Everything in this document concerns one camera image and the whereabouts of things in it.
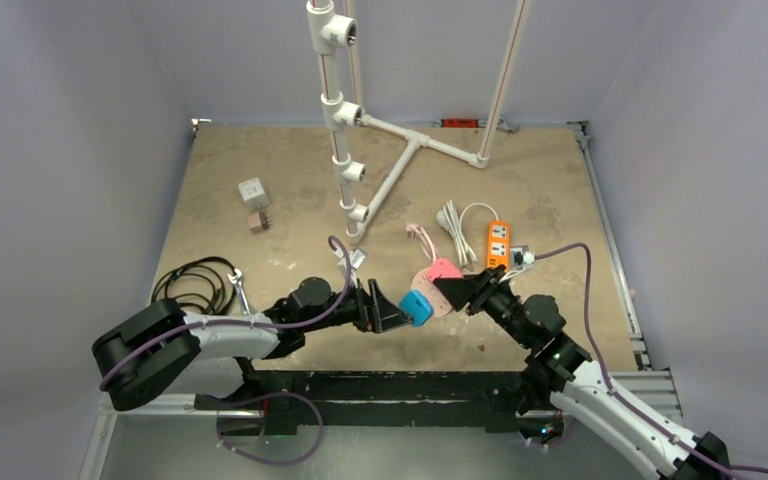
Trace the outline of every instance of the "white power cord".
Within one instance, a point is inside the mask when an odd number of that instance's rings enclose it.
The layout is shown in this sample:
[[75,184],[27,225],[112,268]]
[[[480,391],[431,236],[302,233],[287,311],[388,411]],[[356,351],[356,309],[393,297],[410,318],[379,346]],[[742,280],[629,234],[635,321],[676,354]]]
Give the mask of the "white power cord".
[[466,237],[463,234],[464,215],[472,207],[484,207],[493,212],[493,216],[496,217],[496,220],[499,220],[499,214],[496,213],[496,210],[486,203],[471,203],[458,215],[455,204],[449,200],[443,205],[443,209],[437,212],[437,223],[449,232],[449,235],[452,236],[452,240],[455,242],[455,249],[458,252],[458,265],[461,268],[466,268],[472,265],[473,262],[478,261],[475,250],[469,246],[469,242],[466,241]]

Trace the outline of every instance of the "black cable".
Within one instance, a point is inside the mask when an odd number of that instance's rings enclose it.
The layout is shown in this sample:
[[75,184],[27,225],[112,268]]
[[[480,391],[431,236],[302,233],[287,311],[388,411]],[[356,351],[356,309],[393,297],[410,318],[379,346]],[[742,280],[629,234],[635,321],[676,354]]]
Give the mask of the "black cable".
[[[228,286],[225,277],[209,266],[212,263],[224,265],[228,267],[232,275],[234,274],[234,265],[222,257],[204,257],[190,263],[185,263],[160,277],[160,280],[157,281],[151,292],[152,303],[169,298],[178,302],[181,308],[192,308],[203,315],[227,315],[231,310],[237,292]],[[197,292],[171,295],[169,291],[175,285],[175,282],[185,277],[197,278],[210,285],[210,298]]]

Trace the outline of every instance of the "gray wall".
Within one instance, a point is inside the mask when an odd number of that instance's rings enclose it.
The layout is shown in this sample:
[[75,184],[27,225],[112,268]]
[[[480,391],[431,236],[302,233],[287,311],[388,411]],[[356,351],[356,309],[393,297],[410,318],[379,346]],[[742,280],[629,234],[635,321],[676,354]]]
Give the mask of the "gray wall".
[[[322,120],[303,0],[133,3],[194,116]],[[356,3],[374,115],[395,121],[487,116],[516,0]],[[535,0],[505,113],[538,122],[589,119],[653,5]]]
[[592,131],[653,360],[768,463],[768,3],[658,2]]
[[0,479],[73,479],[91,342],[141,307],[189,117],[122,0],[0,0]]

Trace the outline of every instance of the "orange power strip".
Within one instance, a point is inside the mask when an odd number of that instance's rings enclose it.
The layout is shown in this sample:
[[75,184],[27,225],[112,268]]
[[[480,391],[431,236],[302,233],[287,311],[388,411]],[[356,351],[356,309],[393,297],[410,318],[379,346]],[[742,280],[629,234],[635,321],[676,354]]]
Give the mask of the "orange power strip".
[[487,227],[487,268],[503,265],[508,268],[508,255],[511,249],[511,225],[508,222],[493,220]]

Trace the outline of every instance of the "white plug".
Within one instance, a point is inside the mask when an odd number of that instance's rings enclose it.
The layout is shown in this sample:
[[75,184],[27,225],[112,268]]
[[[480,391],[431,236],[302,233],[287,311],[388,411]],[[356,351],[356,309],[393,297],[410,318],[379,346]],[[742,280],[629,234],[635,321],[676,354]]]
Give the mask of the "white plug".
[[266,192],[263,190],[263,185],[260,183],[259,178],[255,177],[246,180],[238,188],[249,210],[254,212],[269,205],[269,199],[266,197]]

